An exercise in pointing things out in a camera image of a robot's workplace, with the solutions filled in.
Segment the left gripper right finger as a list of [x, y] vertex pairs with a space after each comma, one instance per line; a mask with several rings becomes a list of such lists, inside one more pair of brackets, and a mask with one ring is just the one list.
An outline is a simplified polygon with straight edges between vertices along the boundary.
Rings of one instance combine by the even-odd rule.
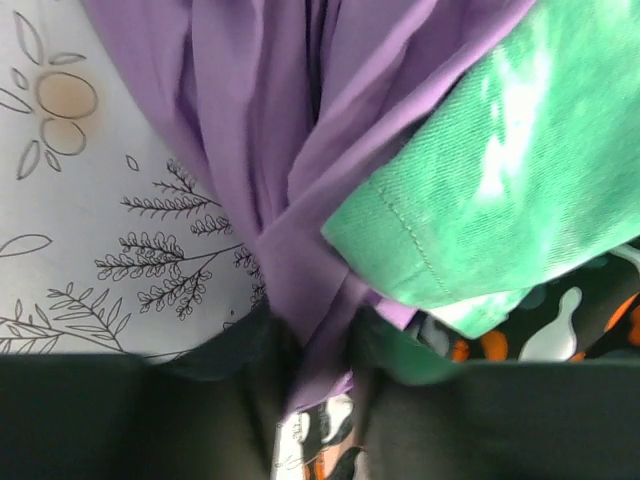
[[355, 426], [373, 479], [497, 479], [462, 411], [462, 367], [371, 308], [349, 334]]

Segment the green tie-dye cloth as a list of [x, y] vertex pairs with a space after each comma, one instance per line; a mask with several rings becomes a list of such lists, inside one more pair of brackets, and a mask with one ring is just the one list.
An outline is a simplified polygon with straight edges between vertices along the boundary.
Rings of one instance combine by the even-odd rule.
[[475, 338], [639, 233], [639, 5], [539, 1], [326, 221], [374, 290]]

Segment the purple cloth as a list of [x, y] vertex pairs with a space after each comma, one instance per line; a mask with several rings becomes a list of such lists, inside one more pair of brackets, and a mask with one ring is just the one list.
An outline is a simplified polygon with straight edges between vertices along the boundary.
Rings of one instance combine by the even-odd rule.
[[342, 392], [370, 288], [321, 228], [528, 1], [88, 1], [140, 110], [214, 189], [304, 357], [288, 409]]

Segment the black orange patterned cloth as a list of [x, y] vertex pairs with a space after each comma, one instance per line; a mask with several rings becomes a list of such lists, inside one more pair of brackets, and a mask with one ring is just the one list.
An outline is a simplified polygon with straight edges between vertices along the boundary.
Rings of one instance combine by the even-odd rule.
[[[461, 365], [466, 422], [497, 479], [639, 475], [639, 247], [629, 244], [535, 287], [475, 340], [428, 314], [405, 330]], [[350, 395], [279, 430], [276, 479], [373, 479]]]

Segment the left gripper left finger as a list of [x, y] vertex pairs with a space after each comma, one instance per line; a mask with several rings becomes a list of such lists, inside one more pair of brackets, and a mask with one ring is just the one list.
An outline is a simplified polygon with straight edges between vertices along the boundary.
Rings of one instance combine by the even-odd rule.
[[269, 478], [298, 357], [285, 322], [260, 304], [160, 365], [147, 398], [145, 478]]

